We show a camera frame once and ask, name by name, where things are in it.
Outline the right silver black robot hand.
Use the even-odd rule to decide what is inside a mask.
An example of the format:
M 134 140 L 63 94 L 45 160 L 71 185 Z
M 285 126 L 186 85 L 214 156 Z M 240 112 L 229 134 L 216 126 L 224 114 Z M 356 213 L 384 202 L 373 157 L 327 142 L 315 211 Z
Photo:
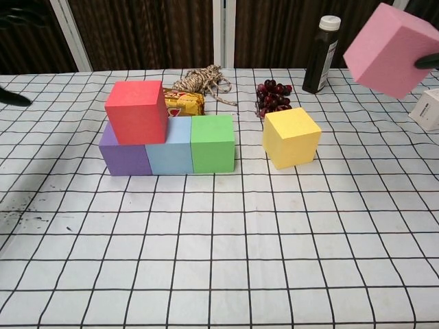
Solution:
M 439 53 L 433 53 L 417 59 L 417 61 L 414 63 L 414 66 L 417 69 L 438 69 Z

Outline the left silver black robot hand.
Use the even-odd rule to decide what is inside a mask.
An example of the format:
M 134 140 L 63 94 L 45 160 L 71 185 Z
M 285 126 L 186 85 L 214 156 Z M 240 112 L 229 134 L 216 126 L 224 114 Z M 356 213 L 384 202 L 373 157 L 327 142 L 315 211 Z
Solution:
M 1 1 L 1 29 L 22 24 L 44 27 L 46 25 L 45 17 L 47 15 L 48 11 L 46 7 L 39 1 Z M 1 103 L 27 107 L 32 104 L 32 101 L 27 97 L 13 93 L 1 87 Z

